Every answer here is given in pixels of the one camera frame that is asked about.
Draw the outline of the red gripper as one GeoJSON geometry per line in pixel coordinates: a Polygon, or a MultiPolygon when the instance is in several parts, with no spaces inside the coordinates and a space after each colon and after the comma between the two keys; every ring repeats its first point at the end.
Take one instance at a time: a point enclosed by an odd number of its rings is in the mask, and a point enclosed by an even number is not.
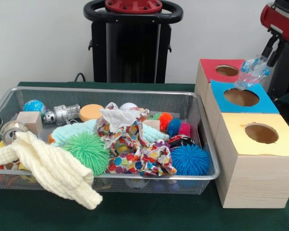
{"type": "MultiPolygon", "coordinates": [[[[275,4],[267,4],[262,10],[260,21],[261,24],[268,30],[272,30],[281,34],[281,37],[287,42],[289,42],[289,13],[281,10],[275,4]]],[[[277,40],[278,35],[271,36],[262,52],[263,57],[268,58],[270,56],[273,45],[277,40]]],[[[274,67],[276,62],[278,61],[285,47],[284,40],[279,41],[277,49],[271,54],[270,58],[268,59],[268,67],[274,67]]]]}

